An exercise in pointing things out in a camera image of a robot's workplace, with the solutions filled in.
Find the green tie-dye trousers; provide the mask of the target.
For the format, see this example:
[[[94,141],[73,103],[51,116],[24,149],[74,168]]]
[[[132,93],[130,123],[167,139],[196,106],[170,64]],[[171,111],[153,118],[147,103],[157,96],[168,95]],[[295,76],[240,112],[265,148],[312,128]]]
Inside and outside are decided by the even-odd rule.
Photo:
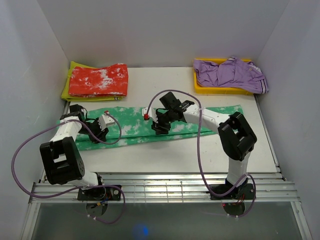
[[[91,151],[98,149],[108,149],[125,147],[130,145],[173,141],[180,139],[195,138],[198,133],[198,126],[192,123],[176,121],[171,124],[171,129],[167,135],[156,135],[152,130],[152,122],[143,120],[141,107],[111,107],[90,110],[87,114],[91,120],[101,116],[105,111],[115,117],[121,126],[121,139],[115,144],[106,145],[100,142],[93,143],[88,135],[78,134],[75,144],[79,151]]]

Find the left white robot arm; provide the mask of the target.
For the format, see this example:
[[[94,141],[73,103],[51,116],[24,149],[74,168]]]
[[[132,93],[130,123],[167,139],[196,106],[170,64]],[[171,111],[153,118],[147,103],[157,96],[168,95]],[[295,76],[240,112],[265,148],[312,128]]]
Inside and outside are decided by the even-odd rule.
[[[88,118],[85,108],[74,104],[69,107],[69,113],[60,117],[59,123],[61,125],[53,138],[39,147],[48,182],[82,187],[83,190],[88,189],[95,200],[102,199],[106,195],[106,187],[98,173],[86,170],[76,138],[78,134],[83,134],[95,144],[105,142],[108,126],[115,121],[106,114]]]

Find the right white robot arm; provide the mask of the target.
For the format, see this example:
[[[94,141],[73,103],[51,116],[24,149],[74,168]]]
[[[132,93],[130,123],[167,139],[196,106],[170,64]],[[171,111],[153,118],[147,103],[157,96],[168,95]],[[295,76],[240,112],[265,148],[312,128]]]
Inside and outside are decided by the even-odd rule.
[[[244,193],[248,182],[248,162],[257,142],[254,131],[245,116],[238,111],[233,114],[212,111],[203,108],[197,98],[181,102],[174,92],[173,89],[159,92],[163,107],[154,110],[148,105],[142,110],[144,120],[152,120],[151,128],[156,135],[167,135],[174,122],[196,124],[198,137],[201,136],[202,128],[217,132],[222,149],[228,156],[227,177],[224,184],[214,187],[205,183],[205,186],[214,199],[237,199]]]

